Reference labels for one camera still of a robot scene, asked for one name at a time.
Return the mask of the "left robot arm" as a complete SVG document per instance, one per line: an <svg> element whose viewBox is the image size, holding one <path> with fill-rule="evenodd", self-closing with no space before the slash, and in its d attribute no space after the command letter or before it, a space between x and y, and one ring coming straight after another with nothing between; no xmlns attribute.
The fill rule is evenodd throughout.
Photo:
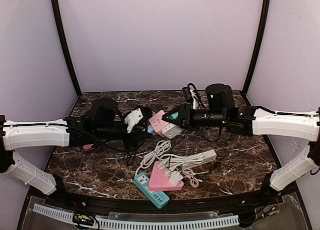
<svg viewBox="0 0 320 230"><path fill-rule="evenodd" d="M16 149L26 147L105 146L132 161L148 137L149 107L137 106L122 114L111 98L93 100L80 117L45 122L14 122L0 117L0 171L49 196L63 191L63 181L26 161Z"/></svg>

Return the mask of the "light pink charger block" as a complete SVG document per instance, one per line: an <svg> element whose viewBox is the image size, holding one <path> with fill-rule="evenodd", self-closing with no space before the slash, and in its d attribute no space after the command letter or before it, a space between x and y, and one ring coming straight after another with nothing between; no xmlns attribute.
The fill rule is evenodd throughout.
<svg viewBox="0 0 320 230"><path fill-rule="evenodd" d="M151 135L156 135L156 132L151 125L148 126L147 132Z"/></svg>

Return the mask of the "teal charger plug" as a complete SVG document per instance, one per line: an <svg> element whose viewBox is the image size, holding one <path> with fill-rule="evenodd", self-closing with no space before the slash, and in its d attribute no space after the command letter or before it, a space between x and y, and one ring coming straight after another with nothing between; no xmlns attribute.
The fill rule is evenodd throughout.
<svg viewBox="0 0 320 230"><path fill-rule="evenodd" d="M178 121L178 119L179 119L179 112L174 112L174 113L170 114L170 115L167 117L167 119L168 119L169 122L172 122L172 121L176 122L176 121Z"/></svg>

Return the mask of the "black frame post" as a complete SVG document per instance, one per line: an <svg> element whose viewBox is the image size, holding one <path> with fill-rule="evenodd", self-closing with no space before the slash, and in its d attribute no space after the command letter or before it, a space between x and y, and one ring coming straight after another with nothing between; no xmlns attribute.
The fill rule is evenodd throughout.
<svg viewBox="0 0 320 230"><path fill-rule="evenodd" d="M82 95L82 91L80 88L79 81L76 76L76 71L72 62L71 54L69 51L69 46L67 43L67 38L66 34L64 31L63 27L63 21L62 21L62 15L60 11L60 6L59 6L59 0L50 0L51 1L51 7L53 11L53 16L54 16L54 21L55 21L55 26L56 30L58 33L58 38L60 42L60 46L62 49L63 57L67 66L68 74L70 76L73 88L75 90L75 93L77 97L79 98Z"/></svg>
<svg viewBox="0 0 320 230"><path fill-rule="evenodd" d="M258 61L258 57L259 57L259 53L260 53L260 49L261 49L261 45L264 37L265 27L267 23L270 1L271 0L262 0L261 14L259 18L256 39L255 39L255 43L252 51L250 64L246 74L246 78L241 91L244 96L248 94L248 91L253 79L253 75L255 72L255 68L257 65L257 61Z"/></svg>

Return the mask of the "pink triangular power strip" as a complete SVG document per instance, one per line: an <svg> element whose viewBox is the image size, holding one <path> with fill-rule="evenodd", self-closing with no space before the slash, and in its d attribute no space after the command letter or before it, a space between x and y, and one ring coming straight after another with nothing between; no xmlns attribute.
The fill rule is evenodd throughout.
<svg viewBox="0 0 320 230"><path fill-rule="evenodd" d="M151 191L178 191L182 190L183 186L175 187L173 186L170 181L169 177L165 176L165 172L167 171L167 168L165 166L161 166L160 169L158 169L158 164L160 162L156 161L153 165L150 180L149 180L149 190Z"/></svg>

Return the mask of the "pink cube socket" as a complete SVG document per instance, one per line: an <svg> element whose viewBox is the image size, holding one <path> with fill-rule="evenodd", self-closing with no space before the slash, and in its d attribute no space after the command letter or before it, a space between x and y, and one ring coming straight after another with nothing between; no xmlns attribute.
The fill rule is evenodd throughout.
<svg viewBox="0 0 320 230"><path fill-rule="evenodd" d="M164 137L162 129L169 125L168 122L162 120L164 114L164 110L160 110L148 120L155 133L160 135L161 137Z"/></svg>

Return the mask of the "white usb charger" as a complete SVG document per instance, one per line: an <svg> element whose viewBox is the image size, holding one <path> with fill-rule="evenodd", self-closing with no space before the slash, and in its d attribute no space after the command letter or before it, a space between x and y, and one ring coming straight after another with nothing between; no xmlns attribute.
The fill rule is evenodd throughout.
<svg viewBox="0 0 320 230"><path fill-rule="evenodd" d="M169 181L175 187L184 185L183 176L179 171L173 171L169 177Z"/></svg>

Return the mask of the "left circuit board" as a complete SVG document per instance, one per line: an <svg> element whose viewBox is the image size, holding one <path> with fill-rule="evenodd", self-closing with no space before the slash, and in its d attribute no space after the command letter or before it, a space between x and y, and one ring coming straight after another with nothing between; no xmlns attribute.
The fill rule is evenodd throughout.
<svg viewBox="0 0 320 230"><path fill-rule="evenodd" d="M75 213L72 216L72 221L73 223L77 223L77 224L85 224L85 225L93 225L95 220L87 215L83 215L83 214L77 214Z"/></svg>

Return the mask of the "white power strip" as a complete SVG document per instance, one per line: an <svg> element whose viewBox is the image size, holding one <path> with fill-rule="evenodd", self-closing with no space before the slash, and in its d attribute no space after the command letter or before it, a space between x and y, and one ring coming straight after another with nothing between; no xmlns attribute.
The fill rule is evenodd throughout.
<svg viewBox="0 0 320 230"><path fill-rule="evenodd" d="M213 162L217 157L216 152L212 150L208 150L206 152L202 152L199 154L194 154L184 158L184 164L182 165L182 170L191 169L203 164L207 164Z"/></svg>

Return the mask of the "left black frame post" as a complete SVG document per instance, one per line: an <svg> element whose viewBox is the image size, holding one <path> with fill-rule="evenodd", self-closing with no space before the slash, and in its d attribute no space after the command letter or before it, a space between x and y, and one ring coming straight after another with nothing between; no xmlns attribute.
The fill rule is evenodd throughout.
<svg viewBox="0 0 320 230"><path fill-rule="evenodd" d="M67 66L68 74L70 76L73 88L75 90L75 93L77 97L79 98L82 95L82 91L80 88L79 81L76 76L76 71L72 62L71 54L69 51L69 46L67 43L67 38L66 34L64 31L63 27L63 21L62 21L62 15L60 11L60 6L59 6L59 0L50 0L51 1L51 7L53 11L53 16L54 16L54 21L55 21L55 26L56 30L58 33L58 38L60 42L60 46L62 49L63 57Z"/></svg>

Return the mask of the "teal power strip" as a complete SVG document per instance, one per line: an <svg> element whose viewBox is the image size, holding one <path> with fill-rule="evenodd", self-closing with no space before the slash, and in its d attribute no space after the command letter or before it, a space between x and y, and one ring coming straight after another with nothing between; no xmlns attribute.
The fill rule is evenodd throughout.
<svg viewBox="0 0 320 230"><path fill-rule="evenodd" d="M148 188L150 179L145 173L139 173L133 178L136 187L150 200L158 209L165 207L170 198L163 191L151 191Z"/></svg>

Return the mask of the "white cube socket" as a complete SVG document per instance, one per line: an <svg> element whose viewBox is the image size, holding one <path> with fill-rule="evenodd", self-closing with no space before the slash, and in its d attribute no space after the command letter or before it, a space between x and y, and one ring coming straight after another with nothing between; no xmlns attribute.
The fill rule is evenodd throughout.
<svg viewBox="0 0 320 230"><path fill-rule="evenodd" d="M166 127L164 127L161 130L161 134L168 139L173 139L174 137L179 135L181 132L182 132L182 129L172 123L168 124Z"/></svg>

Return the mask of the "right black frame post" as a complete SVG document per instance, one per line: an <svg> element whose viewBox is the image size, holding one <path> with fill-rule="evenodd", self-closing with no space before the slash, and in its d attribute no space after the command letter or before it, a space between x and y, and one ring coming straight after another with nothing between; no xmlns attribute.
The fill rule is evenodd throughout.
<svg viewBox="0 0 320 230"><path fill-rule="evenodd" d="M241 91L244 96L248 94L248 91L253 79L253 75L255 72L255 68L257 65L257 61L258 61L258 57L259 57L259 53L260 53L260 49L261 49L261 45L264 37L265 27L267 23L270 1L271 0L262 0L261 14L259 18L256 39L255 39L255 43L252 51L250 64L246 74L246 78Z"/></svg>

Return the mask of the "bright pink plug adapter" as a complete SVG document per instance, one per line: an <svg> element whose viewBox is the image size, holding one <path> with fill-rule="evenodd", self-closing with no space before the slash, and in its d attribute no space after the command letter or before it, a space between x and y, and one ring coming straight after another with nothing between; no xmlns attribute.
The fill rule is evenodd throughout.
<svg viewBox="0 0 320 230"><path fill-rule="evenodd" d="M92 151L92 150L94 150L94 149L95 149L95 147L94 147L93 144L89 144L89 145L83 146L83 150L84 150L85 152L90 152L90 151Z"/></svg>

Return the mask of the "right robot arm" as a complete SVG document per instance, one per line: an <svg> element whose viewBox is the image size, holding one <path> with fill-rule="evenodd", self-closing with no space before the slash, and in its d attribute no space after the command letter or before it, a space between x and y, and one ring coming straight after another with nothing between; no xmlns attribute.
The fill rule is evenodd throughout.
<svg viewBox="0 0 320 230"><path fill-rule="evenodd" d="M276 135L300 138L308 145L281 168L267 174L261 186L264 192L281 192L286 186L314 169L320 168L320 112L281 112L262 106L236 107L232 89L211 84L205 93L208 108L193 109L192 93L183 88L187 103L165 113L162 120L185 130L218 127L243 136Z"/></svg>

